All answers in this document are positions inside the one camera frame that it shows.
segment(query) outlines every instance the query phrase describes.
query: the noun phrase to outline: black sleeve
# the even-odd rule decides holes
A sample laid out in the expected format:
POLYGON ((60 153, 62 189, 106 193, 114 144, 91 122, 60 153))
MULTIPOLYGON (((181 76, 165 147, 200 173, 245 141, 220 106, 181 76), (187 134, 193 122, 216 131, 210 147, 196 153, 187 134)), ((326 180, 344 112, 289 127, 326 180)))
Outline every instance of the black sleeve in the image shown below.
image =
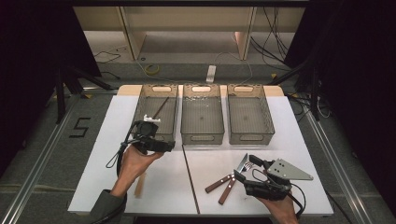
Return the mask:
POLYGON ((127 195, 119 198, 110 194, 110 190, 104 189, 93 206, 88 216, 78 216, 79 224, 119 223, 125 210, 127 195))

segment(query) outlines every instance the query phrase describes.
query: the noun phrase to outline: white tabletop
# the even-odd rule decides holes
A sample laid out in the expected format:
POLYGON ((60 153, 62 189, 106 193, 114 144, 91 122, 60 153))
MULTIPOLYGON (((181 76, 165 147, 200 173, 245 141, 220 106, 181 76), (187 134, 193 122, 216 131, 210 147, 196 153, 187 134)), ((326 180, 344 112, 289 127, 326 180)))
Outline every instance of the white tabletop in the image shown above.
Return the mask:
MULTIPOLYGON (((114 96, 107 110, 104 123, 96 139, 92 154, 68 211, 88 213, 102 189, 111 189, 116 180, 115 167, 106 168, 127 133, 137 104, 137 96, 114 96)), ((142 194, 134 196, 136 182, 128 191, 125 213, 135 215, 169 216, 268 216, 269 211, 251 196, 247 196, 241 183, 236 182, 224 205, 218 204, 225 185, 210 193, 205 188, 229 174, 242 157, 248 153, 262 160, 284 159, 314 177, 313 181, 291 181, 303 189, 307 205, 304 215, 327 216, 333 213, 320 183, 312 159, 286 97, 267 97, 276 133, 268 146, 230 146, 228 134, 224 134, 221 146, 181 145, 180 120, 177 116, 176 146, 170 153, 155 161, 147 170, 142 194), (188 162, 191 182, 188 173, 188 162)), ((225 97, 222 98, 224 121, 225 97)), ((225 133, 228 132, 224 122, 225 133)), ((244 173, 251 177, 251 170, 244 173)), ((303 203, 299 190, 293 195, 303 203)))

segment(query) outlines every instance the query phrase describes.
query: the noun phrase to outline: gray translucent basket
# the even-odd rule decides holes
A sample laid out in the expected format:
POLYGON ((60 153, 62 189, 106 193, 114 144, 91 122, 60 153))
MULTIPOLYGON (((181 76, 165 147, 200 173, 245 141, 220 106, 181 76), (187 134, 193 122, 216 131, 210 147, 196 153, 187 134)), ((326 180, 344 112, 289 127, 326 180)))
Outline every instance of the gray translucent basket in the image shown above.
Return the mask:
POLYGON ((184 145, 221 145, 224 122, 219 85, 183 86, 181 138, 184 145))
POLYGON ((262 85, 228 85, 231 145, 268 145, 275 133, 262 85))
POLYGON ((134 112, 134 122, 150 118, 161 119, 155 139, 159 141, 175 141, 177 125, 177 85, 143 85, 134 112))

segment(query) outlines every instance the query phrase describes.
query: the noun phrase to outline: hand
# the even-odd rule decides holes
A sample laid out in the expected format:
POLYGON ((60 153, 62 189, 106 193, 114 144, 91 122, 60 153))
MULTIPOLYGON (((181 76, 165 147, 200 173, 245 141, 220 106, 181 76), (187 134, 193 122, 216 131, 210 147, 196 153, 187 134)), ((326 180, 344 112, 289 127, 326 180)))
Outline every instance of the hand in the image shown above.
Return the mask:
POLYGON ((145 173, 149 166, 162 155, 163 153, 160 152, 144 155, 130 145, 123 154, 119 178, 110 194, 122 198, 134 181, 145 173))
POLYGON ((268 208, 280 224, 298 223, 297 216, 294 212, 293 200, 289 196, 286 196, 282 201, 269 201, 263 198, 257 199, 268 208))

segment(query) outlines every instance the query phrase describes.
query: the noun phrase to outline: metal blade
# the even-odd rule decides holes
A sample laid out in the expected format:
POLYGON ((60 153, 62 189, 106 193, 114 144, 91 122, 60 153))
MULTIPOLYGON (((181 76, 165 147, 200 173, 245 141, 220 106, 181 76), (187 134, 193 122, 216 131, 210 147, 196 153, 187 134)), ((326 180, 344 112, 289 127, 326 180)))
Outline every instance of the metal blade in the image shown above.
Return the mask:
POLYGON ((245 165, 245 162, 247 162, 247 160, 248 160, 248 154, 246 154, 244 156, 244 159, 242 159, 241 162, 239 162, 238 168, 236 168, 236 171, 238 173, 242 172, 242 169, 244 169, 244 165, 245 165))

